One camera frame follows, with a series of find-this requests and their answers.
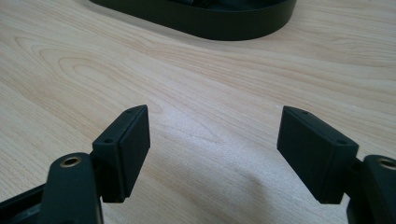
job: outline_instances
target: light wood grain surface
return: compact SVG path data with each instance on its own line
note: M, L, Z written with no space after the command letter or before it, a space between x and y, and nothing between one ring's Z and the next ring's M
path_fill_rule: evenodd
M298 0L272 35L219 42L88 0L0 1L0 201L123 110L148 105L151 149L106 223L347 223L276 150L283 105L396 158L396 1Z

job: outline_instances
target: black clamp jaw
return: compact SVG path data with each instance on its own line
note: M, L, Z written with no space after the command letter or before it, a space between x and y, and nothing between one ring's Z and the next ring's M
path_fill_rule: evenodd
M311 113L285 106L277 149L320 203L350 197L349 223L396 223L396 160L356 158L358 144Z
M205 39L248 40L290 19L296 0L90 0L140 19Z
M0 203L0 223L103 223L104 203L123 203L149 151L145 105L124 111L93 142L49 168L47 183Z

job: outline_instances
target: screw hole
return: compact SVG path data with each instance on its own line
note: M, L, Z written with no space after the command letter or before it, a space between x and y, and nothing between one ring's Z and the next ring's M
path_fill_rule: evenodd
M394 161L390 161L387 159L379 159L378 162L384 168L387 168L390 170L396 170L396 163Z
M81 162L80 157L70 157L61 162L63 168L75 166Z
M341 145L346 145L347 142L344 140L337 140L337 143L341 144Z

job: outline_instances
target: wooden table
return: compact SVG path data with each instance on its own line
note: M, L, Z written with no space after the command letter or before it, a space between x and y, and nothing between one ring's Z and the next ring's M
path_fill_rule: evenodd
M0 1L0 201L123 110L148 105L151 149L106 223L347 223L276 150L283 105L396 158L396 2L298 0L263 38L205 40L88 0Z

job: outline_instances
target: black mount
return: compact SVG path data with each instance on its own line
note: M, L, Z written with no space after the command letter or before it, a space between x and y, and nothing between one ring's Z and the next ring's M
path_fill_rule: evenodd
M285 106L277 149L320 203L350 197L349 223L396 223L396 160L356 158L358 144L311 113Z
M49 168L47 183L0 203L0 223L103 223L104 203L123 203L149 151L145 105L124 111L93 142Z
M206 39L269 35L290 19L296 0L90 0L146 21Z

